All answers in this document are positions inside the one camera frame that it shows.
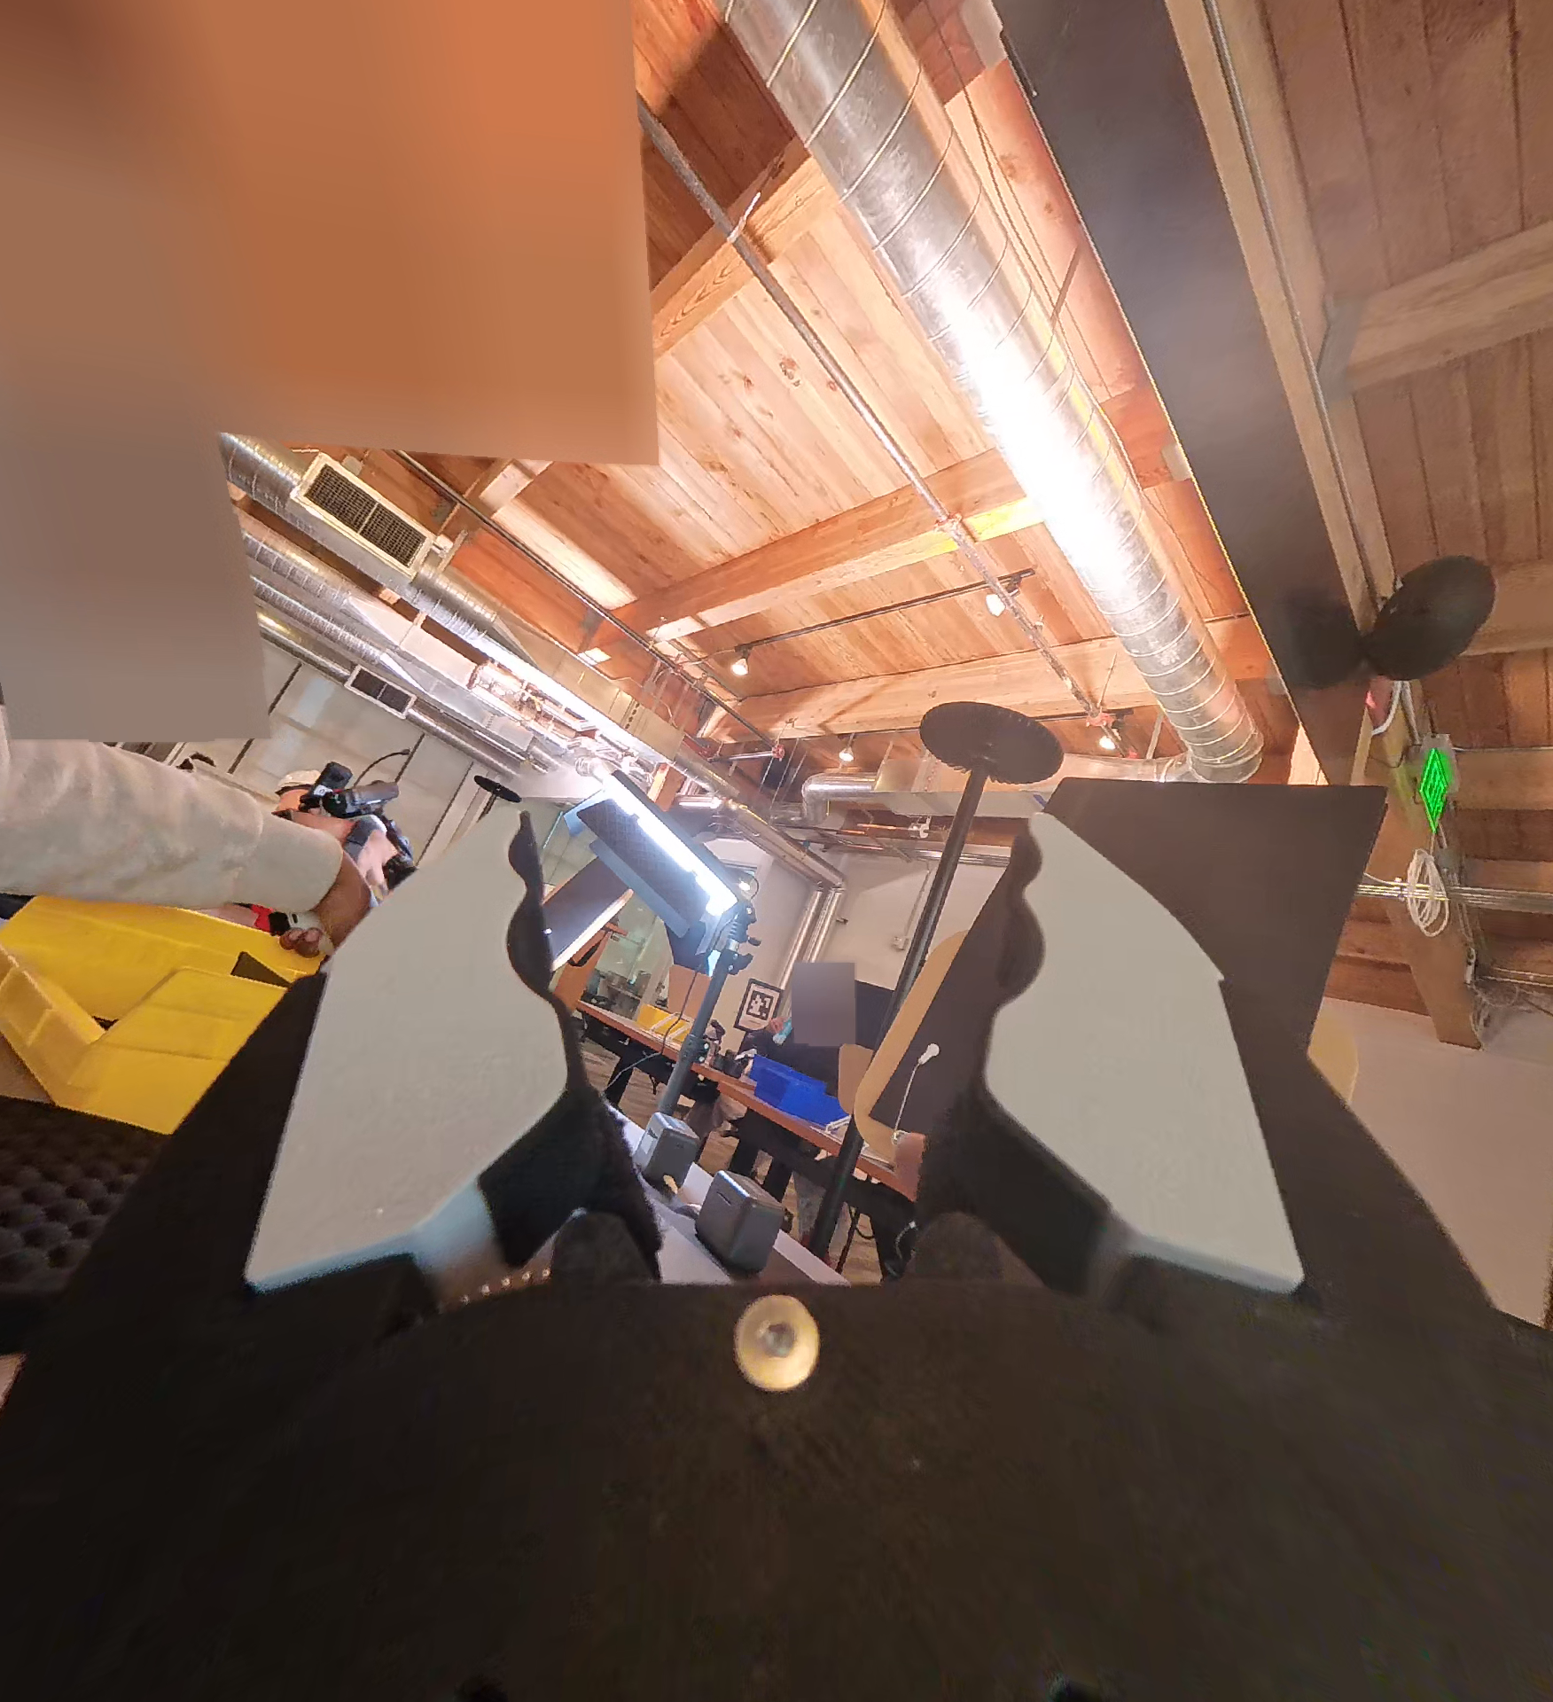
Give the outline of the green exit sign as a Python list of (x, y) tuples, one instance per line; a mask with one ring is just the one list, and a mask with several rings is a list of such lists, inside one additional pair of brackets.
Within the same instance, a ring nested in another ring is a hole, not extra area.
[(1458, 755), (1447, 735), (1413, 742), (1402, 760), (1408, 792), (1435, 840), (1444, 833), (1458, 790), (1458, 769)]

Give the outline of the silver duct with vent grille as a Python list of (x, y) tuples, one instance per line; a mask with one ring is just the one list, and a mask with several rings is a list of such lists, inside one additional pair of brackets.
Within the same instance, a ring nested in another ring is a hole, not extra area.
[(223, 435), (219, 452), (228, 485), (248, 502), (237, 524), (259, 578), (355, 624), (384, 592), (534, 692), (564, 696), (489, 601), (446, 569), (441, 538), (366, 481), (323, 454), (298, 461), (248, 436)]

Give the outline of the long wooden table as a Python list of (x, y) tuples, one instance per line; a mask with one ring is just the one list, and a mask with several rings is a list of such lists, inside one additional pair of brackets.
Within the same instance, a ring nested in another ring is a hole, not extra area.
[[(616, 1051), (621, 1067), (627, 1066), (636, 1071), (646, 1064), (657, 1066), (657, 1060), (663, 1058), (663, 1078), (668, 1078), (673, 1071), (682, 1039), (672, 1035), (668, 1028), (659, 1026), (654, 1032), (593, 1005), (575, 1003), (570, 1008), (582, 1021), (584, 1035), (591, 1042)], [(807, 1160), (823, 1159), (832, 1162), (839, 1155), (841, 1135), (757, 1100), (750, 1083), (709, 1067), (702, 1060), (691, 1067), (689, 1078), (714, 1083), (722, 1100), (743, 1109), (734, 1139), (750, 1142), (754, 1151), (775, 1159), (777, 1164), (789, 1168), (793, 1173)], [(881, 1159), (868, 1146), (863, 1146), (857, 1160), (854, 1160), (852, 1175), (850, 1187), (881, 1184), (893, 1189), (900, 1198), (915, 1201), (915, 1182), (904, 1178), (891, 1160)]]

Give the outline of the studio light panel on stand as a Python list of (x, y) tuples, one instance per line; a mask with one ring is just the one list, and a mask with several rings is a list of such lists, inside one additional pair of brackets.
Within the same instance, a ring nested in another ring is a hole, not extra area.
[(725, 983), (752, 962), (747, 948), (756, 914), (745, 883), (618, 772), (559, 819), (571, 839), (588, 840), (595, 860), (654, 912), (664, 926), (672, 964), (707, 971), (657, 1101), (657, 1112), (673, 1114), (679, 1101), (691, 1096), (689, 1085), (704, 1062), (705, 1030)]

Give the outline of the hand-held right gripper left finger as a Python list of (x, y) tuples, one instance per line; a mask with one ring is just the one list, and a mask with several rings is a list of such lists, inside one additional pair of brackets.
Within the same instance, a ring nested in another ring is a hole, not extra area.
[(529, 815), (491, 814), (325, 973), (243, 1268), (285, 1289), (405, 1259), (498, 1289), (562, 1235), (600, 1280), (657, 1280), (657, 1223), (552, 996)]

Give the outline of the blue plastic bin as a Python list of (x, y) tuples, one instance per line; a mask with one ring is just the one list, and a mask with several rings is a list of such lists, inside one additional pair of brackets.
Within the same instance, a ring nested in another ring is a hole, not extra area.
[(747, 1064), (745, 1082), (756, 1103), (795, 1117), (814, 1128), (827, 1128), (848, 1117), (848, 1112), (818, 1080), (795, 1071), (772, 1057), (754, 1055)]

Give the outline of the person's left forearm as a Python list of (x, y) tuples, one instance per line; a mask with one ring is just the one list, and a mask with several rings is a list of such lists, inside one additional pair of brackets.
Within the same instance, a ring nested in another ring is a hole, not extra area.
[(12, 740), (0, 706), (0, 896), (303, 910), (339, 840), (244, 792), (85, 740)]

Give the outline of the yellow plastic storage bin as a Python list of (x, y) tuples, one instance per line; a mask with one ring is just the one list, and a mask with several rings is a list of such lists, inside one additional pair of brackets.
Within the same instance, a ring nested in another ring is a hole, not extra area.
[(37, 898), (0, 924), (0, 1035), (57, 1107), (168, 1137), (323, 965), (194, 910)]

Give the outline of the black foam mat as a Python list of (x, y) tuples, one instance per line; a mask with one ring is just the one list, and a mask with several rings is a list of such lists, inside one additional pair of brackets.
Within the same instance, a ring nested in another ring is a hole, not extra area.
[(166, 1137), (0, 1096), (0, 1355), (21, 1353)]

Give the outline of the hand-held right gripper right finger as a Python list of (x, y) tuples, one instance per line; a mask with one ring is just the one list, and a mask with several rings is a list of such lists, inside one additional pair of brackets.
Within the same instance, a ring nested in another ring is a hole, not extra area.
[(977, 1221), (1043, 1286), (1104, 1294), (1138, 1262), (1276, 1296), (1304, 1282), (1224, 998), (1170, 908), (1036, 817), (1020, 957), (918, 1219)]

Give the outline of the black stand with round disc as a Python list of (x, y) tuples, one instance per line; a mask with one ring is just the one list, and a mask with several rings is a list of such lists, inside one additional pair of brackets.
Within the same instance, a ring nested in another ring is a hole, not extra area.
[(911, 942), (890, 992), (879, 1042), (884, 1042), (891, 1033), (893, 1023), (907, 1003), (927, 960), (986, 785), (995, 781), (1031, 787), (1047, 780), (1061, 763), (1058, 740), (1038, 721), (1009, 708), (977, 701), (934, 706), (920, 721), (918, 738), (927, 755), (965, 772), (965, 787), (936, 862), (934, 878), (916, 914)]

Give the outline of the silver round air duct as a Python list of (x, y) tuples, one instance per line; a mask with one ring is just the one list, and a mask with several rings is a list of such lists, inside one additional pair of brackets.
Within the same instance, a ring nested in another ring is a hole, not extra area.
[(718, 11), (1165, 713), (1188, 774), (1254, 778), (1256, 721), (897, 11), (868, 2)]

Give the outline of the person's left hand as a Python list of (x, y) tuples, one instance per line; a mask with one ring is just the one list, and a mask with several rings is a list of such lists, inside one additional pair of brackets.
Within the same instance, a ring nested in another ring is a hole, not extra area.
[(341, 853), (327, 890), (303, 910), (285, 914), (277, 944), (305, 958), (334, 955), (369, 914), (373, 903), (362, 869), (352, 856)]

